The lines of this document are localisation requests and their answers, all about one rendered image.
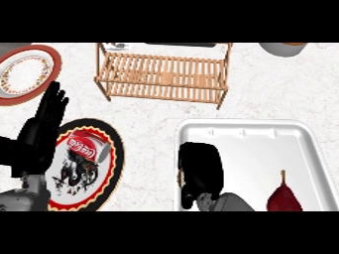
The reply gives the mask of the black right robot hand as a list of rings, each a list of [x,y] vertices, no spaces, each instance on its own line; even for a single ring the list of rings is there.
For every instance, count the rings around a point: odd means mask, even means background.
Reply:
[[[190,209],[202,193],[207,193],[210,200],[216,200],[224,188],[224,169],[216,147],[206,143],[181,144],[178,170],[184,174],[181,207]]]

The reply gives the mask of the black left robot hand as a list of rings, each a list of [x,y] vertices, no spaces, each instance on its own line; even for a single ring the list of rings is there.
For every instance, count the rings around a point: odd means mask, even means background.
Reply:
[[[52,81],[44,93],[36,114],[27,119],[17,139],[0,136],[0,165],[11,167],[11,177],[41,175],[48,169],[55,153],[58,128],[69,99]]]

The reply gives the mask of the white rectangular tray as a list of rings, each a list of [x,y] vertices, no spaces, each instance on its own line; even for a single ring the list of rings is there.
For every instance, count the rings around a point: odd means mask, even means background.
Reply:
[[[216,147],[224,191],[264,211],[275,188],[286,184],[305,211],[337,211],[339,196],[314,135],[295,120],[187,119],[175,143]]]

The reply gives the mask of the wooden tiered shelf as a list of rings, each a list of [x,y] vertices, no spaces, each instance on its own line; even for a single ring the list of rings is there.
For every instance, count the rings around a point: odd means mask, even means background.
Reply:
[[[95,44],[92,81],[111,96],[212,103],[221,108],[228,93],[233,44],[221,60],[113,53]]]

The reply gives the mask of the red printed can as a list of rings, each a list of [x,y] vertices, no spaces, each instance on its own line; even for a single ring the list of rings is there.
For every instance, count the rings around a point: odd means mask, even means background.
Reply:
[[[73,131],[67,146],[78,155],[95,164],[100,164],[107,158],[110,144],[104,137],[89,130]]]

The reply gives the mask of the black rimmed printed plate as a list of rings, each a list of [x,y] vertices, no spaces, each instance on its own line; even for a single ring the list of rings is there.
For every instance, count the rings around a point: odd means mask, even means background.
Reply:
[[[89,130],[110,144],[107,158],[100,164],[88,161],[67,146],[75,130]],[[97,211],[114,191],[123,166],[123,145],[111,126],[92,118],[76,119],[58,129],[55,156],[47,170],[51,192],[48,211]]]

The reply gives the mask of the dark red pear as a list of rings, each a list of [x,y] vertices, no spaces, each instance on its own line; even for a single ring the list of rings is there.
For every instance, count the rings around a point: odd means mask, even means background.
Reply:
[[[265,209],[268,211],[300,211],[302,207],[284,181],[284,171],[280,171],[280,185],[268,197]]]

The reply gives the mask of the red rimmed floral plate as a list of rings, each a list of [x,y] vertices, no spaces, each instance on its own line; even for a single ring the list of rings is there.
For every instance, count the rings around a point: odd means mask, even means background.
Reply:
[[[35,98],[57,79],[61,57],[44,45],[24,46],[0,57],[0,106],[20,104]]]

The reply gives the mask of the grey round pot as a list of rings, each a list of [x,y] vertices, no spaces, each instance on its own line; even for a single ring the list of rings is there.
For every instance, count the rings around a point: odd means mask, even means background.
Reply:
[[[296,56],[303,47],[305,43],[259,43],[262,49],[277,57],[293,57]]]

